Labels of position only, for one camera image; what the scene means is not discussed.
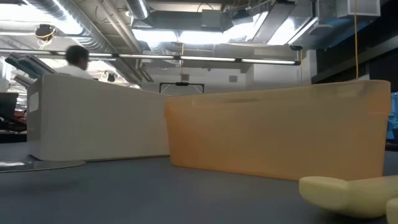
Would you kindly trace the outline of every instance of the person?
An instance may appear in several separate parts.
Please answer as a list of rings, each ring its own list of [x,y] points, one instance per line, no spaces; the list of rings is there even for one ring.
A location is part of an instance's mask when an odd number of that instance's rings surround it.
[[[56,72],[79,78],[93,79],[86,72],[89,61],[89,51],[87,49],[79,45],[70,46],[65,54],[65,60],[68,65],[54,69]]]

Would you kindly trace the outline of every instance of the plastic container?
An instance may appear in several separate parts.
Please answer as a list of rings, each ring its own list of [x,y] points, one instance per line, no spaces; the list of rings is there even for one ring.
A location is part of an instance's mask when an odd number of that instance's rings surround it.
[[[390,83],[331,83],[174,96],[166,101],[177,166],[298,180],[380,177]]]

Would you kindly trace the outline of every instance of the yellow cable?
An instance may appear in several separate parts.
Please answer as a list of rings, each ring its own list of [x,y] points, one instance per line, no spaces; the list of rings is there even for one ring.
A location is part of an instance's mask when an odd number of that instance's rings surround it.
[[[46,38],[46,37],[50,37],[51,35],[53,35],[54,34],[54,32],[55,32],[55,29],[50,33],[50,34],[47,34],[47,35],[44,35],[44,36],[39,36],[39,35],[36,35],[36,37],[38,37],[38,38]]]
[[[358,0],[355,0],[354,6],[354,27],[355,27],[355,67],[356,67],[356,79],[359,78],[359,62],[358,62],[358,28],[357,28],[357,20],[356,20],[356,11]]]
[[[181,55],[184,55],[184,43],[182,43]],[[183,75],[183,72],[182,72],[183,65],[184,65],[184,61],[181,60],[181,72],[180,72],[180,75]]]
[[[300,69],[301,69],[301,82],[303,82],[303,49],[300,50]]]

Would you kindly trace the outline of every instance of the gray table surface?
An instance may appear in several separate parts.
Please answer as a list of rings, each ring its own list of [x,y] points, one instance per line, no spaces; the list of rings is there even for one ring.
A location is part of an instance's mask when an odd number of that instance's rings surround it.
[[[25,144],[0,144],[23,159]],[[386,152],[385,175],[398,174]],[[168,157],[0,174],[0,223],[387,223],[330,214],[294,181],[175,167]]]

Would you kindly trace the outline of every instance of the fluorescent light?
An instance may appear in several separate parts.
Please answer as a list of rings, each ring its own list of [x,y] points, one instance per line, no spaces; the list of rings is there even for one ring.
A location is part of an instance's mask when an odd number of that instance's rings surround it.
[[[163,1],[151,1],[149,2],[150,7],[155,11],[173,11],[173,12],[201,12],[203,9],[211,9],[211,10],[221,10],[221,4],[211,3],[208,1],[211,6],[207,4],[200,4],[200,2],[192,2],[192,1],[178,1],[178,3],[174,2],[163,2]]]
[[[234,62],[235,58],[219,58],[219,57],[194,57],[194,56],[181,56],[182,60],[205,60],[213,62]]]
[[[268,12],[263,12],[262,14],[257,14],[253,16],[253,21],[255,21],[253,28],[249,31],[246,36],[246,41],[252,40],[254,36],[259,31],[261,25],[264,23],[265,19],[268,16]]]
[[[97,61],[97,60],[102,60],[102,61],[116,61],[117,59],[116,58],[101,58],[101,57],[99,57],[99,58],[97,58],[97,57],[90,57],[90,60],[91,61]]]
[[[315,17],[313,18],[298,34],[294,35],[293,38],[291,38],[290,41],[288,41],[288,44],[293,44],[298,38],[300,38],[307,30],[309,30],[309,28],[311,28],[314,23],[316,23],[318,21],[318,18]]]
[[[0,35],[35,35],[35,33],[33,33],[33,32],[18,32],[18,31],[12,31],[12,32],[0,31]]]
[[[90,57],[112,57],[112,54],[90,53]]]
[[[275,65],[294,65],[296,62],[294,61],[285,61],[285,60],[268,60],[268,59],[242,59],[243,63],[267,63],[267,64],[275,64]]]
[[[131,87],[131,88],[136,88],[136,89],[138,89],[138,90],[141,89],[141,87],[140,87],[139,85],[137,85],[137,84],[132,84],[132,85],[130,85],[130,87]]]
[[[177,41],[177,36],[175,35],[174,31],[133,29],[132,32],[136,36],[137,40],[145,41],[147,43]]]
[[[184,31],[179,41],[184,44],[220,44],[227,42],[221,32]]]
[[[171,55],[130,55],[130,54],[119,54],[121,58],[145,58],[145,59],[174,59]]]
[[[48,24],[53,21],[53,17],[50,14],[42,13],[40,10],[30,4],[1,4],[0,21],[35,21]]]
[[[0,53],[19,53],[19,54],[34,54],[34,55],[50,55],[51,52],[44,50],[17,50],[17,49],[0,49]]]

